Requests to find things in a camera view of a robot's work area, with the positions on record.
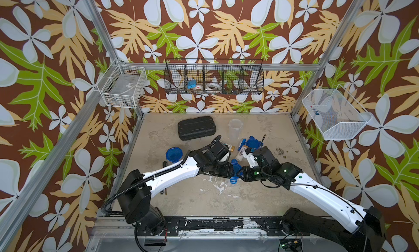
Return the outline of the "white bottle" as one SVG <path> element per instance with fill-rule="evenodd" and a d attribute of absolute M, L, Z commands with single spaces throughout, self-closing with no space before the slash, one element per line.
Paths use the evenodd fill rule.
<path fill-rule="evenodd" d="M 243 145 L 240 149 L 239 149 L 239 151 L 238 151 L 238 153 L 237 153 L 237 155 L 236 155 L 236 157 L 235 157 L 235 159 L 238 161 L 238 162 L 240 162 L 240 161 L 242 161 L 243 160 L 243 158 L 244 158 L 244 156 L 246 155 L 246 149 L 247 149 L 248 147 L 246 146 L 246 145 Z"/>

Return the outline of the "blue toothbrush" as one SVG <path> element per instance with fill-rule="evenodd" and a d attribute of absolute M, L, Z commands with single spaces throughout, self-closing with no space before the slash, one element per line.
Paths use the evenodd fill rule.
<path fill-rule="evenodd" d="M 247 139 L 242 139 L 240 144 L 239 144 L 238 151 L 240 151 L 243 147 L 247 148 L 246 143 L 247 143 Z"/>

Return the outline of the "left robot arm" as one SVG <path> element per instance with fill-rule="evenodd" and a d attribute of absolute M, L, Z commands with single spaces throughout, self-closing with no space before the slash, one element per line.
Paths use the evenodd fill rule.
<path fill-rule="evenodd" d="M 178 162 L 160 170 L 141 173 L 133 170 L 119 190 L 102 205 L 107 216 L 123 216 L 135 226 L 135 232 L 144 228 L 146 233 L 157 236 L 167 229 L 162 212 L 151 205 L 151 199 L 161 191 L 183 180 L 205 174 L 231 178 L 234 169 L 229 163 L 229 146 L 217 136 L 209 145 L 187 152 Z"/>

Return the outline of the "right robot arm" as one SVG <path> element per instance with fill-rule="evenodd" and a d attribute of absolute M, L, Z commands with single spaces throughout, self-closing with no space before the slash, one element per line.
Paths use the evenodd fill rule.
<path fill-rule="evenodd" d="M 328 218 L 313 216 L 289 208 L 281 219 L 287 234 L 309 233 L 343 246 L 348 252 L 379 252 L 386 240 L 382 213 L 364 208 L 330 191 L 290 162 L 280 163 L 263 147 L 245 150 L 249 165 L 239 177 L 245 182 L 269 181 L 274 188 L 283 187 L 298 194 L 327 213 Z"/>

